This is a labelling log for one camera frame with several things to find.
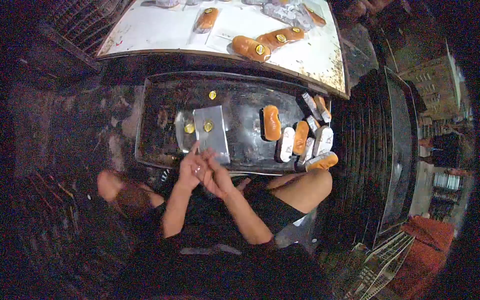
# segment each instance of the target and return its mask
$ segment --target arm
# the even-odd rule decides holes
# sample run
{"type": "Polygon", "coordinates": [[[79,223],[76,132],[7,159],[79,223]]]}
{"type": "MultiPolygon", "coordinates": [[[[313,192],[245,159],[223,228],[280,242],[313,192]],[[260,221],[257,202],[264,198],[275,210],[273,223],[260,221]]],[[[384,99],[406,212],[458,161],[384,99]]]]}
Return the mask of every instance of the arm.
{"type": "Polygon", "coordinates": [[[269,242],[273,237],[272,232],[253,211],[241,192],[233,186],[227,169],[222,167],[214,157],[215,153],[211,149],[202,153],[203,160],[208,163],[207,168],[202,168],[197,174],[203,185],[224,201],[240,233],[248,243],[269,242]]]}
{"type": "Polygon", "coordinates": [[[180,233],[185,221],[188,201],[193,189],[200,183],[193,173],[198,169],[199,163],[203,164],[201,158],[195,154],[199,145],[200,143],[196,142],[180,163],[179,180],[173,186],[172,194],[163,213],[163,237],[165,239],[180,233]]]}
{"type": "Polygon", "coordinates": [[[240,191],[232,189],[223,198],[223,202],[249,244],[264,244],[273,238],[270,229],[253,211],[240,191]]]}
{"type": "Polygon", "coordinates": [[[170,199],[163,214],[163,237],[179,234],[185,222],[185,213],[187,212],[188,200],[192,190],[177,182],[173,187],[170,199]]]}

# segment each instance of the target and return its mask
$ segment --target right hand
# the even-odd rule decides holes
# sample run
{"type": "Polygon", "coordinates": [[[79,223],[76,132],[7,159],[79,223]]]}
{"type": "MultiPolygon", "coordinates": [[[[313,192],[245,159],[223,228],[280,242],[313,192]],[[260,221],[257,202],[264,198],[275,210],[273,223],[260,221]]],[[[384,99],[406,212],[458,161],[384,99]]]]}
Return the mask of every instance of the right hand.
{"type": "Polygon", "coordinates": [[[197,177],[209,192],[221,199],[225,199],[235,190],[235,187],[233,186],[229,171],[215,160],[215,155],[215,152],[211,148],[202,152],[201,158],[208,167],[201,168],[197,172],[197,177]]]}

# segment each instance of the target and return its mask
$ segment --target left hand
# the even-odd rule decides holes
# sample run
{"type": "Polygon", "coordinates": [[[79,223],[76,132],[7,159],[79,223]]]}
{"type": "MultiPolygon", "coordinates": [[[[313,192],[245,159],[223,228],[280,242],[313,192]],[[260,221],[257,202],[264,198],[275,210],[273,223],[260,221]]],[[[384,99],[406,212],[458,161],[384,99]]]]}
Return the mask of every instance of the left hand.
{"type": "Polygon", "coordinates": [[[190,152],[180,163],[180,175],[177,184],[190,191],[193,191],[193,189],[200,183],[200,180],[195,176],[195,170],[205,167],[205,163],[197,154],[199,146],[200,142],[195,142],[190,152]]]}

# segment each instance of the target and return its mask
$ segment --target metal rack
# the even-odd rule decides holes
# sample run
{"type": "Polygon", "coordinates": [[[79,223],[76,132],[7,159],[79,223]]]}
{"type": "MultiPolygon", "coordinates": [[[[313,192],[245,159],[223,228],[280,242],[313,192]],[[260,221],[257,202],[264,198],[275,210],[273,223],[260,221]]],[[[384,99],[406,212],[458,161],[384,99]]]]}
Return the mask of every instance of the metal rack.
{"type": "Polygon", "coordinates": [[[63,0],[53,5],[47,23],[59,35],[93,56],[131,0],[63,0]]]}

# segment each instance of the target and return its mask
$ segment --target white packaging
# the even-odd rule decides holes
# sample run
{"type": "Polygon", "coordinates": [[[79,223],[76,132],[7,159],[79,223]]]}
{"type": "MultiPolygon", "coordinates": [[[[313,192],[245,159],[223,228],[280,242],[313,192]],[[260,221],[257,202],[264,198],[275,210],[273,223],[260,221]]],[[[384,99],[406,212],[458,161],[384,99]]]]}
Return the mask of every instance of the white packaging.
{"type": "Polygon", "coordinates": [[[299,158],[299,165],[305,164],[307,160],[312,158],[314,144],[315,139],[309,137],[305,143],[305,151],[303,151],[303,154],[299,158]]]}
{"type": "Polygon", "coordinates": [[[285,127],[280,138],[280,151],[277,158],[287,163],[291,160],[293,154],[293,141],[295,139],[295,130],[291,127],[285,127]]]}
{"type": "Polygon", "coordinates": [[[308,108],[310,108],[310,111],[312,112],[312,115],[315,119],[321,120],[322,116],[318,112],[317,105],[315,104],[315,101],[313,100],[312,96],[310,96],[307,92],[302,94],[303,100],[307,104],[308,108]]]}
{"type": "Polygon", "coordinates": [[[313,147],[313,156],[317,157],[327,153],[333,146],[333,130],[328,126],[320,127],[315,133],[315,146],[313,147]]]}
{"type": "Polygon", "coordinates": [[[307,118],[307,123],[310,129],[312,130],[313,134],[317,131],[317,129],[320,128],[320,124],[318,123],[317,120],[313,116],[308,116],[307,118]]]}

